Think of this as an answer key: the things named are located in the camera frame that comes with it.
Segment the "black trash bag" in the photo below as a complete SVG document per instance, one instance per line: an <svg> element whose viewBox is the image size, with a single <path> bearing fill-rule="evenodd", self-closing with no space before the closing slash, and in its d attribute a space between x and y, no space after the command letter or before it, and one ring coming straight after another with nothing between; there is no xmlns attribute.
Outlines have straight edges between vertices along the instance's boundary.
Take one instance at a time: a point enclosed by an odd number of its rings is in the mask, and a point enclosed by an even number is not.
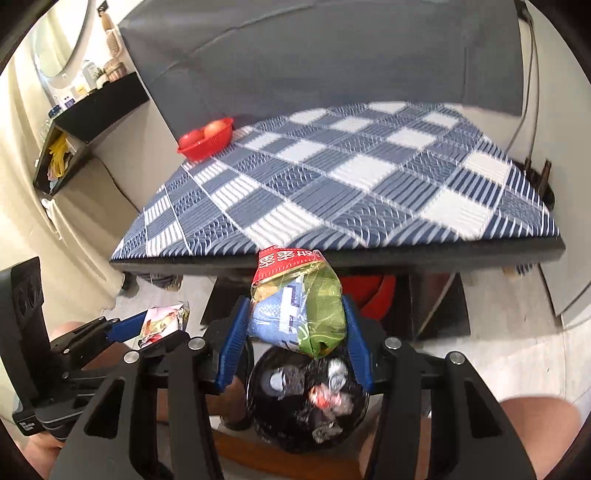
<svg viewBox="0 0 591 480"><path fill-rule="evenodd" d="M274 346L255 365L246 400L259 436L303 453L342 443L365 417L369 394L355 381L344 345L318 360Z"/></svg>

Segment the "person's knee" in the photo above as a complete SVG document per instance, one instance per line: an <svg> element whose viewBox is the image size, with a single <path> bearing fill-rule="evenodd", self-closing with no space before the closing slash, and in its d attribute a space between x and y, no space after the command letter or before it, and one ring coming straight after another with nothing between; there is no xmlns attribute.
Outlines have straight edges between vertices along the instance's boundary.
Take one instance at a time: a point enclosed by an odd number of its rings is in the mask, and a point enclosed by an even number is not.
<svg viewBox="0 0 591 480"><path fill-rule="evenodd" d="M562 398L523 397L501 402L538 479L560 461L581 427L576 407Z"/></svg>

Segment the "metal screw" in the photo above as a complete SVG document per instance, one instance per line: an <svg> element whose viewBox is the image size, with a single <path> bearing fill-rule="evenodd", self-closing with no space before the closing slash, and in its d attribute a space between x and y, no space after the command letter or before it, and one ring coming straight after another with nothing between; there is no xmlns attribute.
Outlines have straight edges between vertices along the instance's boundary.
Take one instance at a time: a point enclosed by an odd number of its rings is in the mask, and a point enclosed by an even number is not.
<svg viewBox="0 0 591 480"><path fill-rule="evenodd" d="M127 352L123 357L123 360L126 364L134 364L139 360L139 353L133 350L132 352Z"/></svg>
<svg viewBox="0 0 591 480"><path fill-rule="evenodd" d="M195 337L189 340L189 348L191 350L201 350L203 347L205 347L205 340L201 337Z"/></svg>
<svg viewBox="0 0 591 480"><path fill-rule="evenodd" d="M402 342L400 341L399 338L396 338L396 337L388 337L384 341L384 345L389 350L398 350L400 347L402 347Z"/></svg>
<svg viewBox="0 0 591 480"><path fill-rule="evenodd" d="M461 365L466 360L466 357L463 356L460 352L452 352L449 354L449 359L455 365Z"/></svg>

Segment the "blue gripper pad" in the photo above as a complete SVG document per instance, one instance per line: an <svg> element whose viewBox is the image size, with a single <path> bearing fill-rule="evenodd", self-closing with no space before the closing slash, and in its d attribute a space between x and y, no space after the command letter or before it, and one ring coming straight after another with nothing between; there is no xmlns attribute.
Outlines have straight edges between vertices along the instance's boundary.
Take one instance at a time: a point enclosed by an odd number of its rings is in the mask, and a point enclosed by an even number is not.
<svg viewBox="0 0 591 480"><path fill-rule="evenodd" d="M240 305L234 307L233 313L236 312L236 315L219 356L216 387L220 392L232 383L238 368L238 362L246 342L250 304L250 299L243 298Z"/></svg>
<svg viewBox="0 0 591 480"><path fill-rule="evenodd" d="M107 335L107 338L111 342L123 343L127 340L137 337L142 329L142 325L144 324L146 313L148 313L147 310L129 317L128 319L114 323L111 327L111 331Z"/></svg>
<svg viewBox="0 0 591 480"><path fill-rule="evenodd" d="M346 296L343 296L343 308L347 319L347 351L353 366L355 380L365 391L372 392L374 379L372 377L371 354L357 321L356 308L352 306L351 300Z"/></svg>

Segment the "round mirror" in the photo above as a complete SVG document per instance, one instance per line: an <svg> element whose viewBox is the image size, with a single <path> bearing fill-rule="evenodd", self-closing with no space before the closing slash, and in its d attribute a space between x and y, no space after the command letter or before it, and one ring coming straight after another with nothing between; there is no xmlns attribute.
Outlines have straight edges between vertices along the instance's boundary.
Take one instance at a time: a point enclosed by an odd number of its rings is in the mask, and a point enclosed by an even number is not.
<svg viewBox="0 0 591 480"><path fill-rule="evenodd" d="M89 0L59 0L37 22L33 48L43 76L51 79L64 72L80 44L89 14Z"/></svg>

